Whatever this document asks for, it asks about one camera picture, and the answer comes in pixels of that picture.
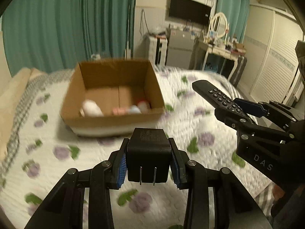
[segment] black remote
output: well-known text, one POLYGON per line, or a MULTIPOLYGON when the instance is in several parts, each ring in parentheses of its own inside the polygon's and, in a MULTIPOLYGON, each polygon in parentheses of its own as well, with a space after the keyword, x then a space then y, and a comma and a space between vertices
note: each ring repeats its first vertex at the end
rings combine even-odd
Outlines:
POLYGON ((236 114, 239 114, 242 117, 248 117, 247 114, 225 93, 220 89, 216 88, 207 80, 199 80, 193 82, 193 90, 201 95, 205 100, 208 101, 214 108, 225 107, 236 114))

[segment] white cabinet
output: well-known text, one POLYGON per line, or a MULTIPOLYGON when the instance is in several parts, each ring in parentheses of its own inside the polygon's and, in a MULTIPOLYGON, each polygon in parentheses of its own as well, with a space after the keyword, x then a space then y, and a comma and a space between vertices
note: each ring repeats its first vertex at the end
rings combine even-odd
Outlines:
POLYGON ((302 39, 303 32, 292 16, 251 5, 244 37, 248 62, 238 88, 257 102, 287 104, 285 98, 298 70, 295 46, 302 39))
POLYGON ((247 64, 240 78, 239 85, 243 87, 242 92, 250 93, 257 79, 263 60, 266 55, 267 46, 272 31, 274 11, 250 6, 250 12, 245 31, 244 45, 247 49, 247 64))

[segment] television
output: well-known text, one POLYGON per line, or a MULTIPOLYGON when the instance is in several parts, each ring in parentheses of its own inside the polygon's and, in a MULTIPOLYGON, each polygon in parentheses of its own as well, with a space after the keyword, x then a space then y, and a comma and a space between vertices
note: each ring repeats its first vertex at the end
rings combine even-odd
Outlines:
POLYGON ((211 7, 193 0, 170 0, 169 17, 209 25, 211 7))

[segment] teal curtain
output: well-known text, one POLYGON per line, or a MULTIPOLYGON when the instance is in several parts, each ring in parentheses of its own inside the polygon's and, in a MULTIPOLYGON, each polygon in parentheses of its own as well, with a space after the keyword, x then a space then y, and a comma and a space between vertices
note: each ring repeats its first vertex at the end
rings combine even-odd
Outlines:
POLYGON ((74 68, 96 53, 123 57, 129 7, 132 49, 135 0, 13 0, 2 18, 11 74, 74 68))
POLYGON ((216 12, 223 12, 230 23, 229 37, 242 42, 249 16, 250 0, 217 0, 216 12))

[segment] floral bedspread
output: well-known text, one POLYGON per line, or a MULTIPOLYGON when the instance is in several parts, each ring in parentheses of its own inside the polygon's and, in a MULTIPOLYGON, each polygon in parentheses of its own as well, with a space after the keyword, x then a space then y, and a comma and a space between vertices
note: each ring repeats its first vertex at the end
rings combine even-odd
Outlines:
MULTIPOLYGON (((59 111, 71 73, 51 74, 31 84, 21 101, 23 108, 16 113, 9 154, 2 163, 0 192, 0 205, 16 229, 25 227, 69 168, 93 168, 122 143, 123 137, 78 137, 63 123, 59 111)), ((236 90, 212 73, 165 68, 156 74, 167 110, 157 127, 173 137, 190 159, 210 169, 230 168, 257 196, 270 180, 236 155, 236 131, 215 118, 214 108, 192 90, 192 82, 208 80, 231 98, 240 97, 236 90)), ((88 194, 86 189, 83 228, 88 228, 88 194)), ((170 175, 166 183, 155 186, 140 186, 126 178, 122 188, 111 190, 110 195, 115 228, 182 228, 187 190, 178 190, 170 175)), ((211 202, 211 221, 213 209, 211 202)))

